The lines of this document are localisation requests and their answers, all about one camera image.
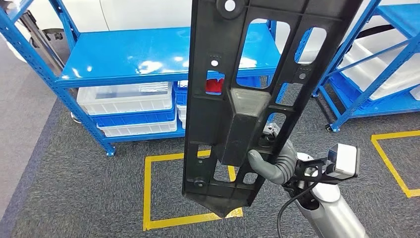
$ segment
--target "shelf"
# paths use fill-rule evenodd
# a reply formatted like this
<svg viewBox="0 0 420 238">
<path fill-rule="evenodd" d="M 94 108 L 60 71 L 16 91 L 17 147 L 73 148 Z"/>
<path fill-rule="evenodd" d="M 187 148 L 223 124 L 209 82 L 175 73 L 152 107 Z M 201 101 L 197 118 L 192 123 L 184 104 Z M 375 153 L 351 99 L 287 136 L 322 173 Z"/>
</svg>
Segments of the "shelf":
<svg viewBox="0 0 420 238">
<path fill-rule="evenodd" d="M 349 108 L 353 103 L 349 96 L 334 84 L 330 85 L 346 109 Z M 410 91 L 406 91 L 398 96 L 379 99 L 377 103 L 370 107 L 363 109 L 359 108 L 355 110 L 350 117 L 361 118 L 411 112 L 420 112 L 420 101 L 414 99 L 410 94 Z"/>
<path fill-rule="evenodd" d="M 11 2 L 10 4 L 14 4 L 16 7 L 10 9 L 7 16 L 13 23 L 16 22 L 32 2 L 33 0 L 16 0 Z"/>
<path fill-rule="evenodd" d="M 420 112 L 420 101 L 414 99 L 409 91 L 398 97 L 384 98 L 381 102 L 363 110 L 353 112 L 353 118 Z"/>
<path fill-rule="evenodd" d="M 87 87 L 186 80 L 189 46 L 189 27 L 81 33 L 56 82 Z M 274 74 L 279 59 L 266 24 L 251 24 L 237 76 Z"/>
<path fill-rule="evenodd" d="M 114 143 L 114 142 L 125 142 L 125 141 L 155 140 L 155 139 L 184 137 L 185 136 L 185 129 L 182 128 L 182 122 L 179 119 L 177 119 L 177 125 L 176 126 L 177 126 L 177 130 L 173 131 L 173 132 L 105 137 L 104 142 Z"/>
<path fill-rule="evenodd" d="M 376 15 L 382 16 L 408 39 L 420 33 L 420 3 L 378 6 Z"/>
</svg>

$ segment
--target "silver robot arm segment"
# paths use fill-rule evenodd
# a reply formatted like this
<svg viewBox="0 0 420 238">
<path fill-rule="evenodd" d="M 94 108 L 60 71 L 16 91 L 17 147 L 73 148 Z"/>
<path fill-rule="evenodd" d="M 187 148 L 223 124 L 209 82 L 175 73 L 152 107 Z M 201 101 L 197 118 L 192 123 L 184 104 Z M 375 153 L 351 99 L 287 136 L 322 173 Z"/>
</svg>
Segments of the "silver robot arm segment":
<svg viewBox="0 0 420 238">
<path fill-rule="evenodd" d="M 264 134 L 276 137 L 277 126 L 273 123 L 267 126 Z M 329 150 L 327 158 L 315 160 L 297 153 L 287 141 L 274 164 L 264 161 L 255 150 L 248 153 L 248 160 L 255 172 L 282 185 L 291 197 L 318 182 L 310 192 L 295 200 L 295 204 L 320 238 L 368 238 L 337 185 L 357 177 L 359 156 L 356 147 L 337 144 Z"/>
</svg>

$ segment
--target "blue metal shelf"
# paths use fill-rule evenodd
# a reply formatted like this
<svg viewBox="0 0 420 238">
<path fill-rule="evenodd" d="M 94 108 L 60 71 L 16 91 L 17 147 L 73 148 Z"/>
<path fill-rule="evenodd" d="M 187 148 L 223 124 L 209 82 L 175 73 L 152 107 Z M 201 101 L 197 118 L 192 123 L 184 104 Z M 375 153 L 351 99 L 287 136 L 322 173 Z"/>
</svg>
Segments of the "blue metal shelf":
<svg viewBox="0 0 420 238">
<path fill-rule="evenodd" d="M 346 108 L 352 105 L 352 99 L 346 92 L 343 92 L 340 88 L 335 87 L 334 84 L 331 84 L 331 87 Z M 373 107 L 363 109 L 358 108 L 352 113 L 350 118 L 382 116 L 409 112 L 420 112 L 420 101 L 414 99 L 409 91 L 405 91 L 397 97 L 385 97 L 383 99 L 378 99 Z"/>
<path fill-rule="evenodd" d="M 16 7 L 7 14 L 11 22 L 16 22 L 32 2 L 33 0 L 14 1 L 12 4 L 15 4 Z"/>
<path fill-rule="evenodd" d="M 186 80 L 190 28 L 81 33 L 57 84 L 87 87 Z M 265 23 L 251 24 L 238 77 L 271 75 L 280 54 Z M 222 77 L 211 71 L 209 78 Z"/>
<path fill-rule="evenodd" d="M 378 6 L 375 14 L 382 16 L 407 38 L 420 32 L 420 3 Z"/>
<path fill-rule="evenodd" d="M 67 90 L 71 87 L 105 86 L 145 82 L 178 81 L 188 77 L 190 28 L 166 28 L 80 33 L 62 0 L 50 0 L 63 23 L 71 51 L 62 75 L 56 77 L 14 25 L 32 0 L 22 0 L 9 15 L 0 11 L 0 33 L 23 56 L 28 64 L 81 121 L 92 137 L 113 156 L 114 142 L 183 137 L 185 130 L 178 120 L 175 132 L 106 137 L 97 128 L 96 120 L 111 120 L 110 116 L 87 115 Z M 280 54 L 274 42 L 273 22 L 249 26 L 237 77 L 272 75 Z M 210 71 L 209 78 L 221 74 Z M 126 119 L 134 114 L 123 115 Z"/>
<path fill-rule="evenodd" d="M 103 141 L 105 143 L 115 143 L 115 142 L 125 142 L 125 141 L 155 140 L 155 139 L 184 137 L 185 136 L 185 129 L 182 128 L 182 122 L 179 119 L 177 119 L 177 125 L 176 126 L 177 126 L 177 130 L 173 131 L 173 132 L 105 137 L 103 139 Z"/>
<path fill-rule="evenodd" d="M 333 121 L 328 129 L 339 131 L 339 127 L 350 118 L 371 117 L 380 115 L 389 115 L 397 113 L 409 113 L 420 111 L 420 102 L 416 101 L 409 89 L 399 93 L 383 97 L 378 100 L 370 100 L 370 96 L 413 54 L 419 51 L 420 44 L 420 3 L 416 4 L 400 4 L 400 5 L 384 5 L 378 6 L 380 0 L 372 0 L 369 2 L 360 19 L 352 29 L 351 33 L 339 48 L 332 62 L 321 77 L 317 85 L 317 89 L 313 92 L 313 96 L 321 93 L 332 112 L 337 119 Z M 404 34 L 408 39 L 395 46 L 384 49 L 372 56 L 361 59 L 342 69 L 337 69 L 346 52 L 350 49 L 352 43 L 356 39 L 358 33 L 362 30 L 365 23 L 374 15 L 380 15 Z M 357 85 L 350 79 L 339 77 L 340 72 L 350 67 L 356 66 L 366 60 L 374 58 L 379 54 L 393 50 L 395 48 L 404 47 L 395 59 L 385 68 L 385 70 L 372 82 L 365 90 L 361 91 Z M 335 106 L 333 100 L 327 93 L 325 86 L 329 84 L 337 94 L 339 100 L 345 107 L 345 111 L 340 113 Z"/>
</svg>

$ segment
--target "red object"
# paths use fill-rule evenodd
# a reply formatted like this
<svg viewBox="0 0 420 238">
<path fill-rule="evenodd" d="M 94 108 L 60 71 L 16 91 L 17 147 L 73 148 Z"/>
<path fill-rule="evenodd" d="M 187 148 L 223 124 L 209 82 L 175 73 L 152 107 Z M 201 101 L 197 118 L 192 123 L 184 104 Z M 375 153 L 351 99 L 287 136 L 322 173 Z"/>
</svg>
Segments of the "red object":
<svg viewBox="0 0 420 238">
<path fill-rule="evenodd" d="M 224 78 L 219 81 L 217 79 L 209 79 L 206 82 L 206 92 L 221 93 Z"/>
</svg>

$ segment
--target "black bracket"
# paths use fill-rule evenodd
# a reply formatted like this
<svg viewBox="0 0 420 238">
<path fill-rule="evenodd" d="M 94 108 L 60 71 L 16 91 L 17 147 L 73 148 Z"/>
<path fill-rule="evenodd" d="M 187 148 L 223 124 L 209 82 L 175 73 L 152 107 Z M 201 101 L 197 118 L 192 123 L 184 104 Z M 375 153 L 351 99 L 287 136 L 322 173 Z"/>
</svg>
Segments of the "black bracket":
<svg viewBox="0 0 420 238">
<path fill-rule="evenodd" d="M 217 215 L 250 206 L 264 178 L 243 183 L 245 174 L 254 173 L 246 154 L 259 151 L 272 162 L 305 108 L 362 0 L 195 0 L 192 5 L 191 44 L 188 76 L 187 125 L 182 193 Z M 236 75 L 248 25 L 257 18 L 286 22 L 290 26 L 281 59 L 272 83 L 264 89 L 237 84 Z M 311 27 L 327 34 L 316 59 L 308 65 L 294 61 L 304 33 Z M 211 61 L 217 57 L 217 66 Z M 225 74 L 221 95 L 205 92 L 208 70 Z M 301 83 L 293 106 L 277 104 L 284 82 Z M 251 109 L 242 105 L 255 103 Z M 272 145 L 260 145 L 267 118 L 272 113 L 286 116 Z M 209 158 L 197 159 L 199 145 L 211 146 Z M 239 167 L 233 182 L 213 178 L 216 162 Z"/>
</svg>

